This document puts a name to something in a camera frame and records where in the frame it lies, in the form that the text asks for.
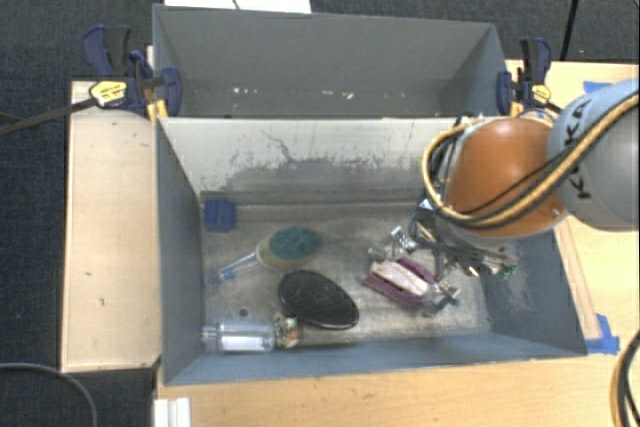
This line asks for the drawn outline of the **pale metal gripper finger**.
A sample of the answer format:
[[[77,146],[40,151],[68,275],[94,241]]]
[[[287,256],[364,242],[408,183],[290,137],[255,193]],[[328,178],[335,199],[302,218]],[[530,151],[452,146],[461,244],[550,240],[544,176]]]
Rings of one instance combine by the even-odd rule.
[[[396,226],[368,249],[368,256],[378,263],[386,260],[397,261],[417,249],[418,244],[405,233],[401,226]]]
[[[435,316],[447,304],[458,300],[461,290],[446,280],[441,280],[431,284],[426,293],[422,296],[422,314],[424,316]]]

